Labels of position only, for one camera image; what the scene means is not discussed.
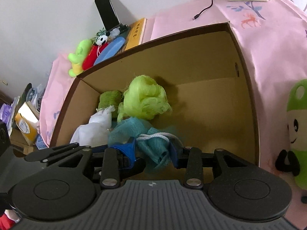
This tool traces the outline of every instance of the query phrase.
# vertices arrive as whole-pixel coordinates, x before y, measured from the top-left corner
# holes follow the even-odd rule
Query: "lime green tulle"
[[[157,114],[171,110],[162,86],[149,76],[133,79],[124,92],[124,102],[119,104],[117,122],[124,117],[151,120]]]

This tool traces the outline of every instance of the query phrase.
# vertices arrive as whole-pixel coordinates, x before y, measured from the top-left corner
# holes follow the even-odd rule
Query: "deer print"
[[[245,14],[243,14],[243,15],[245,17],[247,17],[248,19],[241,21],[241,27],[242,28],[245,28],[245,27],[243,27],[244,24],[247,24],[248,26],[253,27],[252,25],[249,24],[249,22],[253,22],[255,27],[256,27],[256,23],[260,26],[259,22],[256,20],[254,15],[252,15],[250,13],[247,13],[247,15],[245,15]]]

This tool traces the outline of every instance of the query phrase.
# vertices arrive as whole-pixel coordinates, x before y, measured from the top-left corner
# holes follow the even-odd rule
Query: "yellow book cover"
[[[131,25],[131,30],[126,39],[127,45],[125,50],[142,44],[145,24],[146,18],[142,18]]]

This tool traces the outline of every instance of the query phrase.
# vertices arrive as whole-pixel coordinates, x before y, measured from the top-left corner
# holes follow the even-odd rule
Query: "blue object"
[[[35,144],[36,144],[36,147],[37,147],[39,150],[48,148],[48,147],[45,145],[45,143],[44,143],[43,138],[41,137],[41,135],[38,135]]]
[[[133,138],[132,143],[126,144],[114,144],[111,145],[110,148],[120,150],[126,157],[130,160],[130,166],[127,169],[131,169],[135,162],[135,144],[136,140]]]
[[[179,159],[178,159],[177,149],[171,142],[169,143],[169,157],[172,160],[174,168],[178,168]]]
[[[130,117],[118,123],[108,136],[108,146],[125,143],[130,137],[137,138],[140,134],[154,134],[160,132],[146,120]],[[146,171],[156,171],[170,162],[168,142],[162,138],[140,140],[136,143],[136,150],[143,154],[146,161]]]
[[[125,41],[126,40],[123,37],[117,37],[114,39],[105,49],[102,50],[101,54],[95,60],[94,65],[113,57],[125,44]]]

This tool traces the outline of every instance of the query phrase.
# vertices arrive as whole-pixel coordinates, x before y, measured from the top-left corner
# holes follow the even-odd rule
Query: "green frog plush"
[[[69,70],[70,77],[76,77],[83,72],[82,63],[92,48],[91,40],[83,40],[79,43],[76,52],[68,55],[68,60],[72,63],[72,69]]]
[[[292,172],[295,183],[307,190],[307,79],[291,89],[287,105],[290,151],[282,150],[275,162],[277,170]],[[301,201],[307,204],[307,196]]]

